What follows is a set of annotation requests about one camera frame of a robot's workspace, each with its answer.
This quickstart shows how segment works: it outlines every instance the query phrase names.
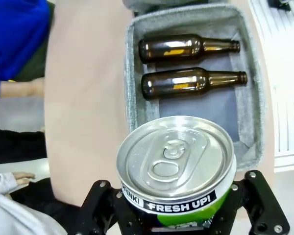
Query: bottle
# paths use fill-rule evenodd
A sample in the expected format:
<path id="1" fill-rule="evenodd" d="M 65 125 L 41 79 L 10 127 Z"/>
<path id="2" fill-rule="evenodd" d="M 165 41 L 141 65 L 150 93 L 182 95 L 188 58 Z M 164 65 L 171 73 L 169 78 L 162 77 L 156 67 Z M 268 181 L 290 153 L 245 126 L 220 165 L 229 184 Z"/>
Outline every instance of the bottle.
<path id="1" fill-rule="evenodd" d="M 246 84 L 245 72 L 207 71 L 202 68 L 147 73 L 142 77 L 146 100 L 203 94 L 216 88 Z"/>
<path id="2" fill-rule="evenodd" d="M 144 64 L 195 60 L 205 54 L 241 50 L 239 41 L 202 38 L 195 34 L 146 38 L 139 42 L 138 48 Z"/>

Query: black pants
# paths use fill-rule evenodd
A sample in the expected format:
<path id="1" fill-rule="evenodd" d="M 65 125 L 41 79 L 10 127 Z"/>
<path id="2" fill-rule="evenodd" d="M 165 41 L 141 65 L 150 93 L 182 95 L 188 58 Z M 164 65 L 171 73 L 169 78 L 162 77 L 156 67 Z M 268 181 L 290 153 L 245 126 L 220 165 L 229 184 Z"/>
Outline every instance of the black pants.
<path id="1" fill-rule="evenodd" d="M 0 130 L 0 164 L 46 157 L 44 133 Z"/>
<path id="2" fill-rule="evenodd" d="M 75 223 L 80 207 L 57 200 L 52 191 L 50 178 L 29 183 L 25 188 L 11 193 L 14 201 L 54 218 L 67 232 Z"/>

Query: person in white shirt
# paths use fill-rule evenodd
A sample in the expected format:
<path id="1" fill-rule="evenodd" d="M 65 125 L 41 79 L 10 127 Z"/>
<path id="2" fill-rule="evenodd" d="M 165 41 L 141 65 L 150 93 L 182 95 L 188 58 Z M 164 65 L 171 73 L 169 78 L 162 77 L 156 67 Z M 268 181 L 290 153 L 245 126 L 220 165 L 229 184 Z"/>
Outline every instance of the person in white shirt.
<path id="1" fill-rule="evenodd" d="M 7 194 L 26 185 L 35 175 L 26 172 L 0 174 L 0 235 L 66 235 L 50 216 L 11 199 Z"/>

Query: gray fabric basket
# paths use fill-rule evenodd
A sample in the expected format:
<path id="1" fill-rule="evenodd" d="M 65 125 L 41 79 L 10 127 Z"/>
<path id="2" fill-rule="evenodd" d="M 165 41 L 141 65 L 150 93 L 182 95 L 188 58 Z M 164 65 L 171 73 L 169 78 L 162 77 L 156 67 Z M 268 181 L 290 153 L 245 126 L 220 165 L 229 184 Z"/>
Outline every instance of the gray fabric basket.
<path id="1" fill-rule="evenodd" d="M 187 63 L 142 64 L 138 55 L 140 39 L 182 33 L 238 40 L 241 52 Z M 216 90 L 203 96 L 144 100 L 140 86 L 143 74 L 190 67 L 202 67 L 209 71 L 246 71 L 249 81 L 246 86 Z M 238 170 L 254 168 L 263 156 L 265 101 L 262 75 L 246 20 L 242 12 L 231 4 L 174 7 L 134 18 L 126 33 L 125 93 L 130 131 L 161 117 L 200 117 L 217 123 L 229 133 L 234 142 Z"/>

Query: white radiator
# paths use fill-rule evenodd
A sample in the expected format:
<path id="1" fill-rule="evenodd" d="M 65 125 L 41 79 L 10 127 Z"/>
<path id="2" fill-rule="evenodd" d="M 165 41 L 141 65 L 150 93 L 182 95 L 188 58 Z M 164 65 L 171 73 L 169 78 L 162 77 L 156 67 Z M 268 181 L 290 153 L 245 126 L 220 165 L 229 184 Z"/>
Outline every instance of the white radiator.
<path id="1" fill-rule="evenodd" d="M 294 0 L 291 12 L 250 0 L 271 86 L 275 171 L 294 169 Z"/>

